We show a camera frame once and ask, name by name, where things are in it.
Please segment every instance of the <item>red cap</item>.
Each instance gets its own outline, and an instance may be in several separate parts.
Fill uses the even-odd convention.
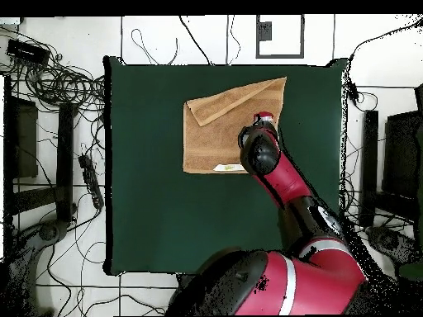
[[[261,111],[257,114],[254,114],[254,122],[256,122],[259,118],[264,119],[265,121],[271,121],[273,119],[273,114],[269,111]]]

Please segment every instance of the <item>dark green tablecloth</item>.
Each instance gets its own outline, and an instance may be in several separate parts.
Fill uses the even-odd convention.
[[[189,99],[288,77],[280,121],[283,138],[319,195],[337,211],[346,60],[329,68],[104,62],[106,75],[111,70],[106,78],[106,83],[111,78],[112,106],[107,258],[113,274],[194,272],[210,255],[230,246],[281,248],[277,209],[250,175],[183,172],[183,103]]]

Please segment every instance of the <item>towel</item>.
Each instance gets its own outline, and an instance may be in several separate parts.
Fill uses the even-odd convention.
[[[183,171],[246,173],[240,165],[238,134],[261,111],[278,129],[286,78],[232,88],[183,104]]]

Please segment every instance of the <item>red robot arm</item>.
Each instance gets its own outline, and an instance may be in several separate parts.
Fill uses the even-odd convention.
[[[272,119],[270,113],[260,112],[254,124],[241,131],[240,159],[280,207],[286,226],[284,252],[292,258],[267,253],[265,291],[252,292],[236,314],[340,314],[365,281],[364,275],[335,216],[317,202],[280,150]]]
[[[212,259],[182,283],[166,315],[342,314],[365,282],[335,215],[279,148],[272,119],[267,112],[254,116],[238,144],[245,170],[279,208],[283,251],[234,251]]]

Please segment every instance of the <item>label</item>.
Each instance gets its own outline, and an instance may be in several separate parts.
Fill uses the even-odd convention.
[[[219,164],[213,170],[215,172],[242,172],[245,169],[241,164]]]

